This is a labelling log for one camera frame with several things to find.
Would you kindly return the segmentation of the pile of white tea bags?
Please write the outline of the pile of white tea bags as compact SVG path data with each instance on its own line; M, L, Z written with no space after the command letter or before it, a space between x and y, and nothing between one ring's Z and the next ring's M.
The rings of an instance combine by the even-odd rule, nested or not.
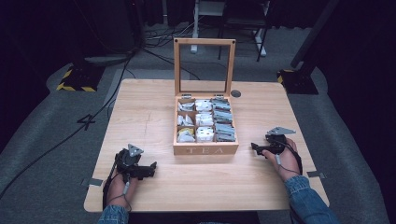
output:
M188 103L179 103L178 110L179 112L185 112L185 115L179 114L177 116L177 125L181 127L181 129L177 132L177 141L179 143L187 143L194 142L194 123L189 116L189 112L193 111L194 102Z

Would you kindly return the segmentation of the black metal frame stand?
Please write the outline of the black metal frame stand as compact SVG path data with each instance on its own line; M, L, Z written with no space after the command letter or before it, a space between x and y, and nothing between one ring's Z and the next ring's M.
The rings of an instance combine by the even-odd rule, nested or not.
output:
M225 0L219 23L218 38L223 38L226 27L253 30L258 49L257 62L266 55L264 40L269 28L270 0Z

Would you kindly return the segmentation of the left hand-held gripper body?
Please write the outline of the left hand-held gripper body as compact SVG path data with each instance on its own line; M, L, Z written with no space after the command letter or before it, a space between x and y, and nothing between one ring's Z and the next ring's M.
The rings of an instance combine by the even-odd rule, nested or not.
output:
M142 180L144 177L149 177L149 167L138 165L143 152L143 149L129 144L116 155L117 171L122 174L124 181L129 181L131 178Z

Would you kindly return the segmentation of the person's right hand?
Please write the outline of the person's right hand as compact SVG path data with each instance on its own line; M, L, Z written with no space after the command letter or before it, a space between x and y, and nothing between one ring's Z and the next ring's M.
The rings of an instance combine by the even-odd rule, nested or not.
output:
M267 150L264 155L274 165L283 182L301 174L299 163L289 149L286 148L278 157Z

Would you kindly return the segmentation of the black stand base striped edge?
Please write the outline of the black stand base striped edge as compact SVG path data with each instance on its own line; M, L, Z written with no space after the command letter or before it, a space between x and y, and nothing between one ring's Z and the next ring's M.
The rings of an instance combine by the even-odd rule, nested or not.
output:
M302 75L298 70L279 70L276 72L276 79L287 94L318 94L311 76Z
M56 90L95 92L98 90L104 71L105 68L102 66L89 65L86 68L76 68L71 65Z

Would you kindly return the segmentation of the row of white tea packets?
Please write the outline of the row of white tea packets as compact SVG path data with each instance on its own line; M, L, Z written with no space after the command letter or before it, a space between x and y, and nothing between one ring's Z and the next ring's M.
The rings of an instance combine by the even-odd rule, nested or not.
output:
M195 106L197 110L195 116L197 124L197 141L212 142L214 137L212 103L207 99L197 99L195 101Z

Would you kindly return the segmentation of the black slanted stand post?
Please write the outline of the black slanted stand post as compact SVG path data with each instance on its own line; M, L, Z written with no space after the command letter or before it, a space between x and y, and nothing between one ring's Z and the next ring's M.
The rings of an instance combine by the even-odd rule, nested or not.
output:
M313 28L311 29L310 33L306 37L304 43L300 46L298 52L290 62L290 66L296 68L300 62L304 60L307 56L309 49L313 46L315 39L317 38L319 32L326 24L327 20L332 15L332 12L338 5L340 0L330 0L326 7L322 10L318 20L314 24Z

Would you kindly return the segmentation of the wooden tea box with lid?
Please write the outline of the wooden tea box with lid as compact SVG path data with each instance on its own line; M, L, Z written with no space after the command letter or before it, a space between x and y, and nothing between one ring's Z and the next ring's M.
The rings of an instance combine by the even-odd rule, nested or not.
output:
M226 74L222 81L212 80L187 80L182 77L182 50L191 46L205 47L224 47L228 50ZM176 155L232 155L238 149L239 143L235 129L234 142L218 142L216 140L215 125L213 124L214 137L212 142L198 142L196 137L197 124L195 116L197 114L195 101L197 99L226 99L233 114L231 104L231 86L233 80L233 62L235 52L235 41L233 39L218 38L176 38L174 40L174 67L175 67L175 126L174 126L174 153ZM181 129L177 125L177 116L185 115L185 112L179 112L179 103L194 102L193 111L189 112L194 126L194 142L179 143L177 141L177 132Z

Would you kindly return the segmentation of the row of grey tea packets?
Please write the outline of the row of grey tea packets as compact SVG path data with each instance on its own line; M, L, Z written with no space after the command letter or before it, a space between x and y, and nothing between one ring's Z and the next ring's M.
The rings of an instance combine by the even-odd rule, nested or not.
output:
M216 140L218 142L234 142L236 140L235 129L229 102L226 99L212 99L211 103L213 105Z

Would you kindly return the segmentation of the white metal stand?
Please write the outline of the white metal stand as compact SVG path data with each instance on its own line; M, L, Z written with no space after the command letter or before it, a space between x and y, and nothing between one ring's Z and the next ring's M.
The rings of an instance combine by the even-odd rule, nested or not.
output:
M221 17L225 0L194 0L192 38L199 37L199 20L204 16ZM263 29L253 30L254 41L259 55L265 57L267 52L263 46Z

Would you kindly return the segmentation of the person's left hand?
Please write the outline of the person's left hand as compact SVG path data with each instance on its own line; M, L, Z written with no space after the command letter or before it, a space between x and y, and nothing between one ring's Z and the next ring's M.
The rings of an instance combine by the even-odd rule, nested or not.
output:
M121 175L114 177L110 189L107 194L107 205L119 205L124 207L127 211L132 209L132 200L134 198L134 192L137 189L138 180L136 178L130 179L130 187L126 196L122 196L124 189L124 183Z

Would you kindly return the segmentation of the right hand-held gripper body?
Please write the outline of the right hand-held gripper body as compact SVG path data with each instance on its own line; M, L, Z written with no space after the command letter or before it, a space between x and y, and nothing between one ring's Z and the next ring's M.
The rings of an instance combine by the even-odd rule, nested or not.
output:
M287 143L286 138L286 134L292 133L295 133L295 131L291 129L283 127L273 128L265 135L265 139L269 143L269 146L266 146L264 149L273 154L280 154L285 148L288 148L290 151L294 151L291 145Z

